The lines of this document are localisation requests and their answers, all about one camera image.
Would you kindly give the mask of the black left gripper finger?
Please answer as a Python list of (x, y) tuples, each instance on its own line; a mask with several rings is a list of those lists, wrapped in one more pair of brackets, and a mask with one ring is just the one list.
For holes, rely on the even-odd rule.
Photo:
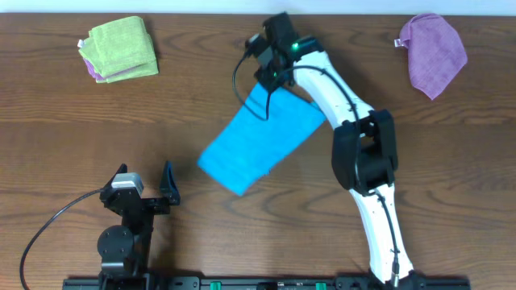
[(116, 170), (115, 174), (108, 180), (108, 182), (105, 184), (105, 188), (108, 189), (111, 187), (111, 183), (114, 180), (114, 178), (121, 173), (127, 173), (127, 165), (121, 164), (119, 168)]
[(170, 161), (166, 161), (164, 164), (159, 190), (164, 197), (178, 197), (177, 185), (173, 179), (172, 164)]

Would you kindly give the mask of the blue microfiber cloth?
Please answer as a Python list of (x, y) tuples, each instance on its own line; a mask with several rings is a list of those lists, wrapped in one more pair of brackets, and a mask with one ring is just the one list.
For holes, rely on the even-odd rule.
[(198, 160), (200, 169), (238, 196), (268, 175), (326, 121), (315, 103), (303, 101), (286, 89), (272, 94), (265, 121), (267, 96), (261, 85), (255, 85), (245, 105)]

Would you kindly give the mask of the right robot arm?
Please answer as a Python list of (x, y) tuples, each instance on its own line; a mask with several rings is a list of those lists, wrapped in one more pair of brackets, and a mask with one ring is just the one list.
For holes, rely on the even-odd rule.
[(403, 245), (394, 203), (398, 160), (393, 116), (360, 99), (319, 41), (301, 37), (287, 13), (266, 19), (263, 28), (247, 43), (260, 64), (255, 77), (268, 93), (284, 85), (299, 86), (330, 123), (331, 166), (358, 206), (368, 240), (371, 285), (411, 288), (414, 266)]

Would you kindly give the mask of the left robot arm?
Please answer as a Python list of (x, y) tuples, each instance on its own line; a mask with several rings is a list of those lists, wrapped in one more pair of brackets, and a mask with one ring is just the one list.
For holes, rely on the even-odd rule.
[(181, 196), (172, 164), (164, 163), (159, 197), (142, 197), (140, 175), (122, 164), (100, 193), (104, 207), (122, 218), (98, 238), (101, 256), (100, 289), (166, 289), (166, 283), (148, 269), (154, 217), (168, 215)]

